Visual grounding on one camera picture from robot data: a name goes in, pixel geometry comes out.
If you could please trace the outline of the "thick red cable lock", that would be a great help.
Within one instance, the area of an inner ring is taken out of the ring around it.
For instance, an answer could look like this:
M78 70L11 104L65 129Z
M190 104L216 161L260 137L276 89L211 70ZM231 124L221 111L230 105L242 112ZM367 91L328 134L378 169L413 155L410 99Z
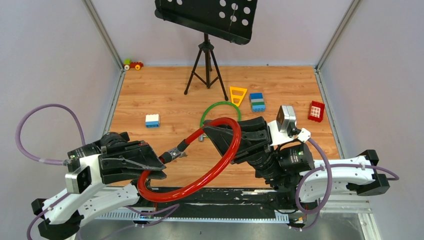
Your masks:
M193 132L191 135L181 141L180 144L177 146L178 148L180 148L180 151L183 152L197 137L199 137L202 133L205 132L206 127L217 127L220 125L228 125L232 129L233 137L231 139L231 143L227 151L224 153L224 155L214 167L212 167L207 173L205 173L203 176L201 176L196 181L190 183L189 185L169 192L153 192L149 190L146 187L146 179L149 176L150 172L144 171L138 178L136 185L136 189L141 195L141 197L148 201L156 203L172 202L183 199L197 192L202 187L210 183L213 179L215 179L235 158L235 155L240 147L242 131L239 123L236 120L229 117L216 118L197 129L195 132Z

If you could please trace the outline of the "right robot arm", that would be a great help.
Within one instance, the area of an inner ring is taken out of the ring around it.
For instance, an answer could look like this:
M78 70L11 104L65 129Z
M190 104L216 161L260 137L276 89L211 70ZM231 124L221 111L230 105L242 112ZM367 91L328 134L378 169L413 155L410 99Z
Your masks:
M232 164L247 163L255 177L279 193L292 209L306 211L307 203L322 208L332 193L354 192L358 196L378 196L398 177L378 166L374 150L360 155L329 160L318 147L321 158L315 160L309 145L316 145L306 129L295 120L266 122L262 117L239 122L240 144Z

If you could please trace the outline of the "green cable lock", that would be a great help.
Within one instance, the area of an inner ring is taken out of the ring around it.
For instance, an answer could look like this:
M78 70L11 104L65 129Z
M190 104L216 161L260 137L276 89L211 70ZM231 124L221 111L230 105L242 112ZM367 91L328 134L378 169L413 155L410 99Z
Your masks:
M238 106L236 106L234 103L232 102L228 102L228 101L219 101L216 103L213 103L212 105L210 105L202 114L201 118L200 118L200 122L199 122L199 127L202 128L204 125L204 121L206 120L206 116L208 115L208 113L215 107L217 106L221 106L221 105L226 105L226 106L230 106L232 108L234 108L237 112L237 120L241 121L242 120L242 113L241 110L239 109Z

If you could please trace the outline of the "keys of red lock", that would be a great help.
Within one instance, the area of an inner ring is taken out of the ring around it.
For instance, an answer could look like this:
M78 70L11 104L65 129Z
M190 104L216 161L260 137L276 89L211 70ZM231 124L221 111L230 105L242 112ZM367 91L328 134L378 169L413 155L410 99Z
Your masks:
M188 156L184 151L179 151L178 149L172 150L170 152L170 155L171 155L172 159L184 158L184 157Z

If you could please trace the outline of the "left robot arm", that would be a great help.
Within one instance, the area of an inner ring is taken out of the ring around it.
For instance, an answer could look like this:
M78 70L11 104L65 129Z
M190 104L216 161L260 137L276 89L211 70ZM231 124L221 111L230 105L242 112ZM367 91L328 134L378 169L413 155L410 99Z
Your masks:
M137 189L137 179L147 173L164 179L165 164L145 141L130 141L127 132L108 132L101 139L68 152L66 188L51 198L31 204L42 221L37 228L48 240L74 236L91 220L112 210L153 201L151 190Z

